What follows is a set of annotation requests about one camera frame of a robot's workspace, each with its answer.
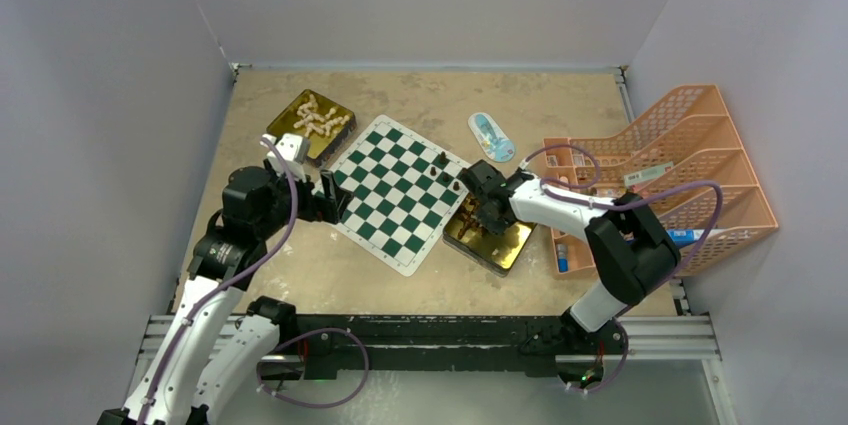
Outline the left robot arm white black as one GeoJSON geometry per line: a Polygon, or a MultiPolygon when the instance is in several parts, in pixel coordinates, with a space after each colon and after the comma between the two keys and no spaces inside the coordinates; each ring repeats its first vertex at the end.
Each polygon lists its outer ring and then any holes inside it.
{"type": "Polygon", "coordinates": [[[213,350],[258,268],[281,249],[267,241],[289,235],[297,220],[336,224],[353,195],[333,173],[311,178],[270,162],[232,172],[222,207],[194,247],[178,310],[162,345],[124,404],[104,411],[101,424],[215,424],[236,388],[268,352],[284,354],[300,341],[295,306],[261,297],[219,352],[213,350]]]}

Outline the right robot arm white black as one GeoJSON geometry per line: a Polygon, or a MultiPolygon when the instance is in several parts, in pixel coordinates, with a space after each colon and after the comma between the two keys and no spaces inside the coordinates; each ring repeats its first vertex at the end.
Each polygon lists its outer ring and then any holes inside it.
{"type": "Polygon", "coordinates": [[[639,304],[681,262],[678,246],[637,194],[595,199],[547,188],[522,169],[506,177],[484,160],[458,179],[477,201],[474,218],[487,232],[502,235],[518,222],[537,224],[588,245],[598,279],[561,316],[561,337],[573,351],[596,344],[602,327],[639,304]]]}

